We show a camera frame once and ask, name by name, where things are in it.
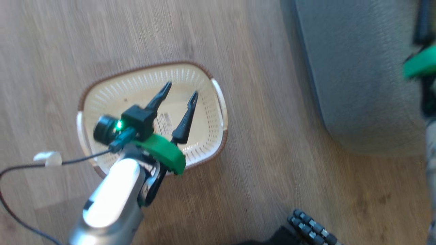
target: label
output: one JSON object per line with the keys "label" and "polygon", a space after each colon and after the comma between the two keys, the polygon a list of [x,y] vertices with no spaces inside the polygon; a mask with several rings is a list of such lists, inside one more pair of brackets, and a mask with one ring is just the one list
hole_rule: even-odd
{"label": "label", "polygon": [[154,132],[162,136],[170,135],[173,132],[173,124],[170,114],[167,112],[159,113],[153,122]]}

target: black connector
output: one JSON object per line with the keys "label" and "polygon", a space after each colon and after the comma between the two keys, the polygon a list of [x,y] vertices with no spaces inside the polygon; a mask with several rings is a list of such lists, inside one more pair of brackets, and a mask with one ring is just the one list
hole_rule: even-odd
{"label": "black connector", "polygon": [[126,144],[130,143],[132,140],[135,139],[135,136],[136,130],[134,128],[129,127],[125,129],[115,138],[114,141],[109,144],[109,150],[112,153],[117,153],[121,151]]}
{"label": "black connector", "polygon": [[133,105],[121,114],[123,127],[132,127],[138,132],[138,140],[144,141],[153,133],[153,121],[157,112]]}

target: green led light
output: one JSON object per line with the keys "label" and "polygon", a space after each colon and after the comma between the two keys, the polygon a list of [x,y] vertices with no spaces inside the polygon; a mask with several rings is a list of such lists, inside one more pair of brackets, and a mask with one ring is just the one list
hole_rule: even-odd
{"label": "green led light", "polygon": [[120,130],[122,126],[123,126],[123,123],[122,123],[121,121],[118,121],[118,122],[116,123],[115,128],[116,128],[117,130]]}

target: gray sofa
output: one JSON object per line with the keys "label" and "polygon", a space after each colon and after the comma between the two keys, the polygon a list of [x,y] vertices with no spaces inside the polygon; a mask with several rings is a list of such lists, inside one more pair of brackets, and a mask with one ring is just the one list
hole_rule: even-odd
{"label": "gray sofa", "polygon": [[344,148],[424,153],[419,84],[402,77],[414,51],[415,0],[296,0],[297,22],[320,115]]}

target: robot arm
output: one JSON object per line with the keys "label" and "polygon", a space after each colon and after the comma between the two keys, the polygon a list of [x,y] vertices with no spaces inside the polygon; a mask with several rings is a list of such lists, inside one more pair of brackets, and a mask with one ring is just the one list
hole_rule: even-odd
{"label": "robot arm", "polygon": [[97,122],[94,139],[122,152],[85,203],[69,245],[129,245],[143,220],[141,206],[151,204],[168,171],[183,172],[186,160],[177,144],[187,143],[198,94],[192,95],[169,142],[153,134],[152,125],[170,88],[168,82],[144,109],[134,105],[120,120],[102,116]]}

